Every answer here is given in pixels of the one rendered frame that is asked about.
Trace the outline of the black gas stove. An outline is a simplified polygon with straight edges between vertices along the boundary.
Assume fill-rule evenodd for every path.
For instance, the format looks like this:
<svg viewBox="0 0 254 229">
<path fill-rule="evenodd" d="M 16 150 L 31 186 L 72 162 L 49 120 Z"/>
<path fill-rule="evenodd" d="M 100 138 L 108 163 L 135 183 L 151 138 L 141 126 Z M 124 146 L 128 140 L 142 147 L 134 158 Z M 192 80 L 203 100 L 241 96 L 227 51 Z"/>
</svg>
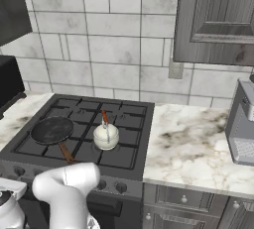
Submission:
<svg viewBox="0 0 254 229">
<path fill-rule="evenodd" d="M 101 124 L 104 110 L 110 124 L 119 130 L 119 142 L 110 151 L 98 149 L 93 142 L 93 131 Z M 0 151 L 3 175 L 30 184 L 44 171 L 67 164 L 60 147 L 37 144 L 30 136 L 34 125 L 43 119 L 62 116 L 70 119 L 73 132 L 65 145 L 78 163 L 95 163 L 106 187 L 97 188 L 88 201 L 122 201 L 119 217 L 92 215 L 101 229 L 142 229 L 143 171 L 146 160 L 154 105 L 146 102 L 91 98 L 55 94 L 37 114 Z M 14 167 L 26 172 L 16 176 Z M 115 185 L 123 182 L 127 191 L 119 193 Z"/>
</svg>

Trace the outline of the grey base cabinet door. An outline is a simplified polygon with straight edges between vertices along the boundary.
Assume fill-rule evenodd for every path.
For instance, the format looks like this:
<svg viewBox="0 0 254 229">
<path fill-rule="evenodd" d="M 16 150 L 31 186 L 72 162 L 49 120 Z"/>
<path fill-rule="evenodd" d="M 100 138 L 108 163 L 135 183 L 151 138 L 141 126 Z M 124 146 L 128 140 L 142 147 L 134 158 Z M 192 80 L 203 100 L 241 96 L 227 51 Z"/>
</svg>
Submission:
<svg viewBox="0 0 254 229">
<path fill-rule="evenodd" d="M 233 207 L 233 201 L 239 203 L 239 208 Z M 217 229 L 254 229 L 254 200 L 230 197 Z"/>
<path fill-rule="evenodd" d="M 151 214 L 151 220 L 146 219 L 147 213 Z M 217 217 L 194 212 L 152 205 L 143 208 L 143 229 L 216 229 L 218 223 Z"/>
</svg>

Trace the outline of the dark grey cabinet panel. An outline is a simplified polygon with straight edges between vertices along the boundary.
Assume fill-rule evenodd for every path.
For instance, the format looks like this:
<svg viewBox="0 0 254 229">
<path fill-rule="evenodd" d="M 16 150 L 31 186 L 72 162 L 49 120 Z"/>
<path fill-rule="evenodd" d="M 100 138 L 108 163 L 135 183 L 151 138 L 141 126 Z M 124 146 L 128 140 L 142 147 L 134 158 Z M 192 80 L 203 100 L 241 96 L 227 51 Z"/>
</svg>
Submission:
<svg viewBox="0 0 254 229">
<path fill-rule="evenodd" d="M 0 0 L 0 47 L 32 33 L 25 0 Z"/>
</svg>

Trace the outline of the grey drawer front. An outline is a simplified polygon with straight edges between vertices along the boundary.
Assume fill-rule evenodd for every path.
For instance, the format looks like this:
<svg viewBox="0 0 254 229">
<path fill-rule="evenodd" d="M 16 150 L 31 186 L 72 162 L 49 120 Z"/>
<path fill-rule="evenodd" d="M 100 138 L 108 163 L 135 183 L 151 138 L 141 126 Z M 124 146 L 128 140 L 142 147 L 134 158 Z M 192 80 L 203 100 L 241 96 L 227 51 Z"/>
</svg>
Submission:
<svg viewBox="0 0 254 229">
<path fill-rule="evenodd" d="M 182 203 L 181 199 L 183 195 L 187 197 L 187 203 Z M 204 191 L 162 185 L 159 185 L 157 188 L 157 202 L 165 205 L 207 211 L 210 208 L 212 200 L 213 194 Z"/>
</svg>

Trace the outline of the grey coffee machine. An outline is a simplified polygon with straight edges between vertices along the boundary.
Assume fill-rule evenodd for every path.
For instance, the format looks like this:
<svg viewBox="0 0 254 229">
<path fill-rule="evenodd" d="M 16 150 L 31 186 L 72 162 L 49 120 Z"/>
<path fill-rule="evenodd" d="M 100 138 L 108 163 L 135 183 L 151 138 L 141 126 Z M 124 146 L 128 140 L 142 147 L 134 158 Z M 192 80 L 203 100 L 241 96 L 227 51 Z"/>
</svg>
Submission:
<svg viewBox="0 0 254 229">
<path fill-rule="evenodd" d="M 254 167 L 254 73 L 246 81 L 237 80 L 225 136 L 232 160 Z"/>
</svg>

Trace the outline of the black toaster oven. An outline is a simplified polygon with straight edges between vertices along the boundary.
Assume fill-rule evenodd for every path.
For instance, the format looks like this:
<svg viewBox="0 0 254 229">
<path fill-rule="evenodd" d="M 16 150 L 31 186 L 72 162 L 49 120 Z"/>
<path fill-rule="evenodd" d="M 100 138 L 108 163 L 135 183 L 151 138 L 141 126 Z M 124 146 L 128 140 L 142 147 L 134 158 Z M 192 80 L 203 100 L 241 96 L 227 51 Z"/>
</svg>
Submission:
<svg viewBox="0 0 254 229">
<path fill-rule="evenodd" d="M 0 56 L 0 120 L 7 109 L 25 97 L 25 86 L 16 59 Z"/>
</svg>

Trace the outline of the beige wall outlet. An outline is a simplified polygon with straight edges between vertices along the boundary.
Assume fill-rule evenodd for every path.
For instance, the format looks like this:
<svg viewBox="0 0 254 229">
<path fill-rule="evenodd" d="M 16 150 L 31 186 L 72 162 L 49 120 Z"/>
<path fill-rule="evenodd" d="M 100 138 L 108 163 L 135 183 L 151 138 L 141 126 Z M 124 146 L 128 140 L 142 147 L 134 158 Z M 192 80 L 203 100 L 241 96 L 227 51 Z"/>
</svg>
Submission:
<svg viewBox="0 0 254 229">
<path fill-rule="evenodd" d="M 174 62 L 170 58 L 169 62 L 169 78 L 170 79 L 182 79 L 184 73 L 184 65 L 180 62 Z"/>
</svg>

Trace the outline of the grey wooden wall cabinet door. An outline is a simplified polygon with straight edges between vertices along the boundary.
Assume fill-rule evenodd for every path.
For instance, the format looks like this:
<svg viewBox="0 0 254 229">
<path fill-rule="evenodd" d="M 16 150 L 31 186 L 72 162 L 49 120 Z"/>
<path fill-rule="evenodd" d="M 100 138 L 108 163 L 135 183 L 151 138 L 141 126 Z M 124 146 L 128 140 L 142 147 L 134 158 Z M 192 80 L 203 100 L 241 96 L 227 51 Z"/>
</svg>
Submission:
<svg viewBox="0 0 254 229">
<path fill-rule="evenodd" d="M 178 0 L 174 61 L 254 66 L 254 0 Z"/>
</svg>

